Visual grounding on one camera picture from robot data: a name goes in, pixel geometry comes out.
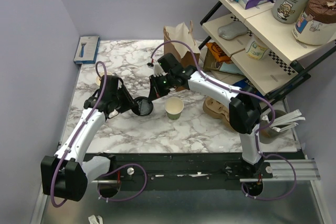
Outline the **black plastic cup lid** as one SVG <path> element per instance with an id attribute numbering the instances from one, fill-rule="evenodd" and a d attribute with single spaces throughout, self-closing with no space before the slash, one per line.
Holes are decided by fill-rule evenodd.
<path id="1" fill-rule="evenodd" d="M 138 116 L 150 115 L 153 111 L 153 103 L 146 97 L 137 97 L 134 99 L 136 105 L 131 109 Z"/>

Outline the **brown cardboard cup carrier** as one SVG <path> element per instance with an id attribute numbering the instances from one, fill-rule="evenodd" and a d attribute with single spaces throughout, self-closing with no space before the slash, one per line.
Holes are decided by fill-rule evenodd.
<path id="1" fill-rule="evenodd" d="M 228 108 L 211 97 L 206 97 L 203 102 L 203 111 L 214 119 L 219 119 L 231 131 L 234 131 L 229 122 Z"/>

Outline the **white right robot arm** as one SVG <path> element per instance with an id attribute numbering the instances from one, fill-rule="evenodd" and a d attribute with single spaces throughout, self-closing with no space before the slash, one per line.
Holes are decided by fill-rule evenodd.
<path id="1" fill-rule="evenodd" d="M 257 149 L 261 108 L 257 96 L 239 87 L 222 83 L 198 70 L 195 66 L 183 67 L 169 53 L 153 61 L 154 74 L 150 76 L 149 100 L 154 101 L 174 89 L 199 92 L 221 103 L 228 109 L 229 123 L 239 133 L 242 145 L 242 173 L 249 178 L 260 172 L 261 154 Z"/>

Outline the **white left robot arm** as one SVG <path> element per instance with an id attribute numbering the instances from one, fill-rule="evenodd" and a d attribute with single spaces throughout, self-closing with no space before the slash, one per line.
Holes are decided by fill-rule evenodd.
<path id="1" fill-rule="evenodd" d="M 86 162 L 84 157 L 106 120 L 136 105 L 120 77 L 101 78 L 100 88 L 84 102 L 80 120 L 66 143 L 41 162 L 43 193 L 51 197 L 55 207 L 60 206 L 55 202 L 56 197 L 79 201 L 93 180 L 99 176 L 112 179 L 116 175 L 116 166 L 110 158 L 98 155 Z"/>

